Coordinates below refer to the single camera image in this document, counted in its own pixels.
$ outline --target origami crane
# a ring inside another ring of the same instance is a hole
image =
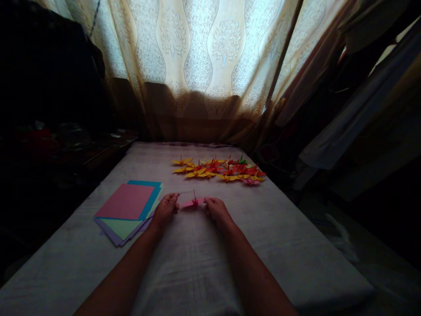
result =
[[[191,160],[189,160],[188,162],[186,162],[187,167],[191,167],[191,168],[195,168],[196,167],[196,165],[193,162],[193,159],[194,158],[192,158]]]
[[[238,160],[238,163],[240,165],[247,165],[247,160],[243,159],[243,155],[241,155],[240,159]]]
[[[191,201],[187,201],[186,203],[181,204],[181,207],[194,206],[196,208],[197,206],[199,206],[200,203],[204,203],[205,202],[205,198],[204,197],[202,197],[200,199],[197,199],[196,198],[196,193],[194,192],[194,189],[193,189],[193,194],[194,194],[194,199],[191,200]]]
[[[175,163],[176,165],[184,166],[190,158],[182,159],[180,154],[180,160],[171,160],[171,162]]]
[[[207,177],[208,179],[210,179],[210,178],[212,178],[213,176],[216,176],[216,175],[217,175],[216,173],[205,171],[205,172],[201,173],[199,175],[199,177]]]
[[[230,168],[230,166],[228,166],[228,168],[224,171],[222,171],[221,173],[226,175],[226,176],[232,176],[235,172],[237,172],[237,167],[233,166],[232,168]]]
[[[216,158],[212,159],[210,163],[205,164],[205,166],[207,167],[206,172],[213,172],[213,173],[220,172],[223,169],[223,168],[218,168],[220,164],[221,162],[218,162]]]
[[[244,183],[247,183],[249,186],[258,185],[260,181],[251,180],[251,179],[241,179]]]
[[[223,176],[223,175],[217,175],[217,176],[220,177],[225,182],[230,182],[230,181],[234,181],[238,179],[238,176]]]
[[[263,171],[261,171],[260,169],[257,168],[257,165],[255,165],[252,168],[246,168],[244,169],[244,173],[247,173],[249,175],[254,175],[257,172],[257,176],[265,176],[266,173],[264,173]]]
[[[181,172],[181,173],[189,173],[193,170],[191,167],[182,167],[180,169],[176,169],[173,172]]]
[[[259,171],[256,171],[256,172],[255,172],[255,174],[254,174],[254,176],[251,176],[251,177],[250,177],[250,180],[253,180],[253,181],[259,181],[259,182],[264,181],[264,178],[259,178],[259,177],[258,177],[258,174],[259,174]]]
[[[187,178],[199,177],[205,171],[206,171],[205,168],[202,168],[200,170],[193,170],[193,172],[186,174],[184,177],[187,177]]]
[[[199,159],[199,164],[198,165],[193,164],[193,171],[199,171],[201,169],[206,169],[206,167],[203,166],[203,165],[201,165],[200,159]]]
[[[244,175],[244,174],[239,174],[238,176],[236,176],[239,180],[244,180],[247,179],[250,175]]]

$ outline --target brown curtain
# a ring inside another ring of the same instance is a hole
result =
[[[118,112],[150,140],[256,147],[345,0],[304,0],[276,85],[297,0],[38,2],[92,33]]]

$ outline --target pink paper crane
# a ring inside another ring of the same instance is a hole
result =
[[[188,207],[188,206],[194,206],[194,208],[198,207],[200,203],[204,203],[205,202],[205,198],[201,197],[200,199],[196,198],[196,193],[194,192],[193,189],[193,194],[194,194],[194,199],[191,201],[187,201],[186,203],[181,204],[181,207]]]
[[[258,185],[260,182],[251,179],[241,179],[244,183],[247,183],[249,186]]]

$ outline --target bed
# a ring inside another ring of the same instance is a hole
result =
[[[122,183],[161,181],[164,194],[222,199],[250,244],[301,313],[358,304],[373,287],[266,177],[249,187],[173,174],[180,157],[227,158],[238,148],[180,143],[134,143],[127,155],[72,216],[0,290],[1,315],[71,315],[122,258],[136,235],[116,248],[92,217]],[[179,212],[157,247],[133,315],[243,314],[221,235],[200,209]]]

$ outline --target sheer curtain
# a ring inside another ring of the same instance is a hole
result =
[[[297,0],[38,2],[87,34],[96,15],[91,40],[103,53],[107,82],[115,91],[113,78],[128,80],[139,108],[134,119],[151,140],[236,143],[273,122],[283,92],[345,0],[304,0],[271,96]]]

